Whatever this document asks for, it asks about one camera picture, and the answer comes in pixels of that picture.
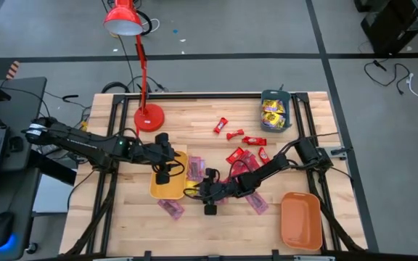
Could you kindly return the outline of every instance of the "wooden table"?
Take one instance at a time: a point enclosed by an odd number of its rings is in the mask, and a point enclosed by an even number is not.
[[[308,93],[313,119],[318,134],[337,131],[332,108],[326,92]],[[274,155],[285,143],[298,137],[294,111],[291,105],[292,126],[284,133],[266,133],[259,126],[259,99],[165,99],[153,100],[165,112],[165,123],[159,130],[167,132],[172,147],[185,150],[189,155],[202,157],[207,167],[220,170],[225,177],[229,171],[226,158],[238,147],[249,149],[257,155],[257,146],[246,146],[240,138],[227,141],[225,133],[242,128],[246,135],[267,138],[265,146],[269,155]],[[105,135],[109,122],[112,94],[97,94],[94,97],[88,130]],[[137,101],[128,105],[126,127],[134,128],[133,115]],[[116,116],[118,130],[120,111]],[[221,135],[213,132],[221,117],[229,120]],[[140,133],[140,138],[153,142],[156,133]],[[338,135],[319,137],[320,146],[339,146]],[[294,149],[287,155],[299,160]],[[333,159],[335,167],[347,172],[346,161]],[[91,172],[91,166],[81,165],[75,183]],[[272,249],[280,254],[315,254],[291,249],[280,238],[280,201],[289,191],[308,192],[306,174],[288,170],[265,180],[258,188],[260,195],[269,203],[269,209],[257,215],[246,199],[230,198],[229,203],[218,207],[216,216],[205,216],[203,205],[188,198],[179,202],[185,213],[174,221],[149,195],[151,167],[121,163],[115,203],[112,214],[108,257],[143,256],[151,250],[153,256],[201,256],[219,255],[270,255]],[[337,220],[361,247],[366,247],[361,218],[354,198],[349,177],[330,170],[328,186]],[[79,186],[72,196],[65,224],[60,252],[66,252],[80,237],[91,220],[91,212],[97,189],[98,175],[92,175]],[[327,220],[323,217],[327,246],[332,249]],[[99,251],[102,225],[97,230],[95,250]]]

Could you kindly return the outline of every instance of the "black metal frame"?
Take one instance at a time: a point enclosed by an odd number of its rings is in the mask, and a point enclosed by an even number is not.
[[[125,128],[126,118],[127,118],[127,110],[128,110],[128,103],[132,100],[138,100],[140,98],[139,94],[115,94],[112,99],[112,108],[110,112],[110,120],[109,120],[109,126],[107,129],[107,134],[112,135],[114,124],[115,124],[115,116],[117,114],[117,108],[120,103],[123,104],[122,106],[122,113],[120,116],[120,123],[119,128],[123,129]],[[261,93],[260,92],[244,92],[244,93],[173,93],[173,94],[150,94],[149,98],[150,100],[158,100],[158,99],[260,99]],[[316,133],[315,125],[314,125],[314,119],[312,117],[312,111],[311,111],[311,105],[309,103],[309,98],[307,93],[293,93],[292,94],[292,102],[293,107],[295,109],[295,115],[297,119],[298,124],[298,131],[300,134],[300,137],[304,137],[305,131],[304,131],[304,125],[301,117],[299,102],[302,101],[304,103],[304,108],[306,111],[306,118],[308,121],[308,127],[311,135],[314,135]],[[314,139],[314,143],[318,144],[317,138]],[[96,216],[96,214],[99,211],[100,203],[102,194],[104,191],[104,184],[105,184],[105,174],[102,174],[104,176],[98,181],[97,186],[97,194],[95,197],[95,204],[93,208],[92,217]],[[311,186],[314,185],[314,174],[313,173],[307,173],[308,176],[308,185],[311,189]],[[112,195],[115,195],[115,188],[117,186],[117,173],[113,173],[110,181],[110,192],[112,192]],[[329,196],[328,191],[328,185],[327,180],[324,177],[319,176],[319,182],[321,183],[322,193],[324,197],[324,201],[326,202],[327,207],[332,212],[332,203]],[[106,218],[104,221],[104,228],[102,232],[102,241],[101,241],[101,254],[107,253],[107,244],[109,241],[109,234],[110,234],[110,223],[112,220],[112,208],[113,204],[111,204],[111,207],[107,210]],[[340,240],[337,237],[337,234],[335,233],[334,229],[330,226],[330,230],[332,232],[332,240],[333,240],[333,249],[334,250],[341,250]],[[87,254],[93,254],[94,249],[94,238],[95,236],[92,236],[89,239],[89,243],[87,246],[86,253]],[[324,240],[324,246],[321,249],[322,252],[327,251],[327,243]],[[292,260],[292,255],[279,255],[278,251],[273,250],[272,255],[267,256],[223,256],[224,260]],[[212,257],[214,260],[219,260],[219,256]],[[210,260],[209,257],[153,257],[153,260]],[[150,253],[149,257],[134,257],[134,260],[150,260]]]

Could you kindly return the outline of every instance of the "computer mouse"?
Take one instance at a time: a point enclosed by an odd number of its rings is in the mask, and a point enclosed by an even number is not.
[[[0,247],[4,246],[11,236],[14,224],[14,213],[3,212],[0,214]]]

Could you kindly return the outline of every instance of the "red desk lamp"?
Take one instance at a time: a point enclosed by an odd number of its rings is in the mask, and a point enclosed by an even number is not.
[[[147,60],[142,44],[142,22],[133,6],[133,0],[115,0],[104,19],[104,27],[119,36],[136,36],[136,53],[142,66],[142,105],[135,112],[135,125],[141,131],[156,131],[164,123],[164,111],[156,104],[146,104]]]

